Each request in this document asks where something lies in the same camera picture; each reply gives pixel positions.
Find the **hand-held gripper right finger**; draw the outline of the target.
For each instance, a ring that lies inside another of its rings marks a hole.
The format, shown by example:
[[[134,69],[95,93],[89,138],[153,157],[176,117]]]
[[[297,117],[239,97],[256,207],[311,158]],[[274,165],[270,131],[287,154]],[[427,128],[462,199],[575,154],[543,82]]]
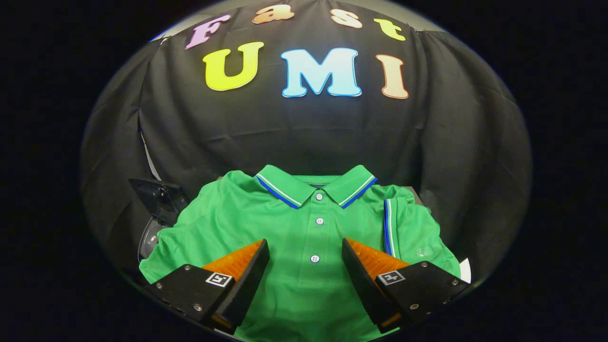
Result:
[[[380,333],[427,320],[470,286],[429,261],[409,264],[350,238],[342,240],[342,260]]]

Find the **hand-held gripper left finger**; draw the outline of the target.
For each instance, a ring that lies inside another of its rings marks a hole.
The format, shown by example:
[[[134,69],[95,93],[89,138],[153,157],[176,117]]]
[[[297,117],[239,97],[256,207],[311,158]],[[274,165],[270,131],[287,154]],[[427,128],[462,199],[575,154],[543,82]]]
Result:
[[[183,264],[145,291],[187,320],[232,335],[245,319],[269,260],[267,240],[261,239],[203,267]]]

